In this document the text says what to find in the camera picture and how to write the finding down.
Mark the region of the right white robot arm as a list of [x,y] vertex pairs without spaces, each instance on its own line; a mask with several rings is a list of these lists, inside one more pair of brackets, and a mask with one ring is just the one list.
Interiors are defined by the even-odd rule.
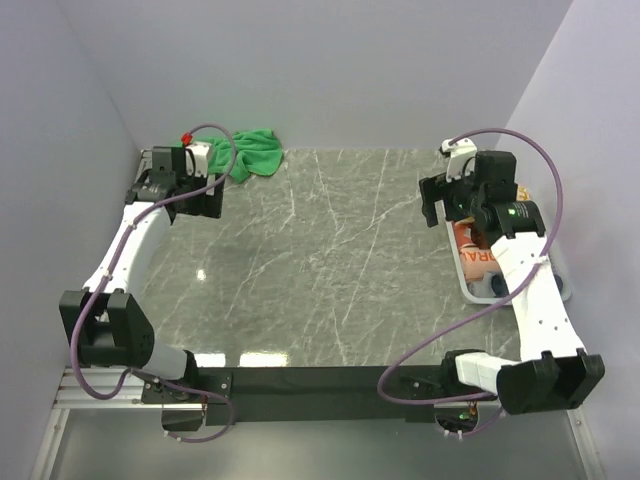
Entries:
[[586,351],[569,320],[539,208],[517,197],[515,156],[461,144],[441,151],[446,171],[419,182],[422,213],[428,226],[437,225],[441,202],[446,220],[473,219],[501,270],[520,337],[517,362],[483,352],[456,354],[455,365],[440,374],[441,390],[461,399],[477,387],[511,415],[579,407],[604,377],[604,361]]

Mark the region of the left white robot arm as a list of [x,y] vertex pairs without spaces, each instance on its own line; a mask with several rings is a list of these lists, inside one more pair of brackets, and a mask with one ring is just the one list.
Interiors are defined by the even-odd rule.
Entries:
[[75,368],[139,370],[166,379],[167,392],[180,402],[199,394],[192,354],[157,339],[136,297],[177,215],[220,217],[224,181],[208,172],[213,156],[213,145],[204,141],[142,153],[107,253],[83,287],[64,292],[59,302]]

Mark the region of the green towel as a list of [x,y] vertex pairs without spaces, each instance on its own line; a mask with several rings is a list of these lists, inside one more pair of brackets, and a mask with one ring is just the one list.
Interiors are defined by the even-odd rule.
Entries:
[[[233,134],[236,147],[236,161],[229,176],[242,183],[251,175],[272,176],[280,167],[283,148],[279,138],[271,129],[239,131]],[[232,160],[232,147],[227,138],[211,137],[205,142],[213,146],[209,161],[210,174],[223,174]]]

